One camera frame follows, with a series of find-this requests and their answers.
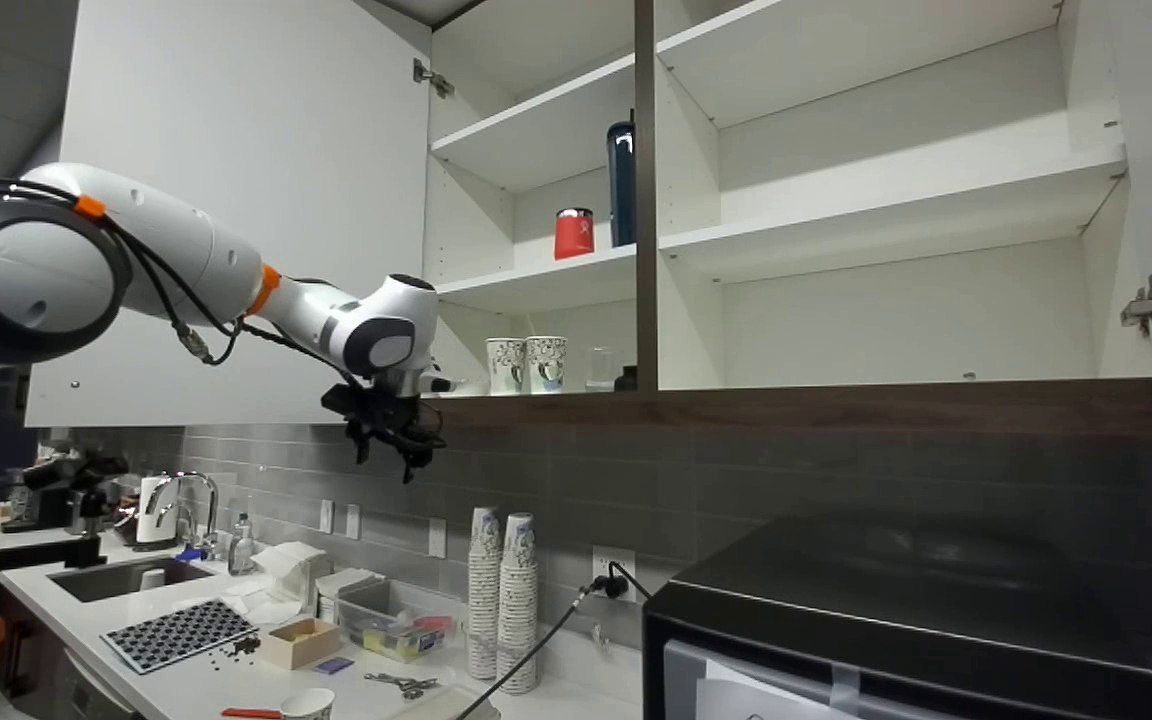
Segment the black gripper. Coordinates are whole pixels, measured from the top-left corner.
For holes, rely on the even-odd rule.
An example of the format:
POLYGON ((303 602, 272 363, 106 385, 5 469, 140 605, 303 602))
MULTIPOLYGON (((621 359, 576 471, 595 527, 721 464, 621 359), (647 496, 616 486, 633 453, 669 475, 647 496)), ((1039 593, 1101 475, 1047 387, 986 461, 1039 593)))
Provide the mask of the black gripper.
POLYGON ((373 443, 389 443, 402 461, 427 461, 445 443, 440 428, 419 417, 417 397, 333 385, 320 405, 343 422, 356 456, 370 456, 373 443))

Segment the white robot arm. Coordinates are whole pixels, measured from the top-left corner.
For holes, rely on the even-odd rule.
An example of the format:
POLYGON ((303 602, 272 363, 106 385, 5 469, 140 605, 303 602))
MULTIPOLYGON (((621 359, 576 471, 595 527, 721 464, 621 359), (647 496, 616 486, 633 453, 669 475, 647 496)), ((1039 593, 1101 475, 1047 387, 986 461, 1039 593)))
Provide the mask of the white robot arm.
POLYGON ((0 370, 100 340, 121 314, 161 316, 204 363, 260 337, 336 372, 320 397, 356 449, 373 439, 417 471, 440 449, 419 424, 434 372, 436 288, 389 274, 352 297, 272 268, 239 231, 140 182, 46 164, 0 182, 0 370))

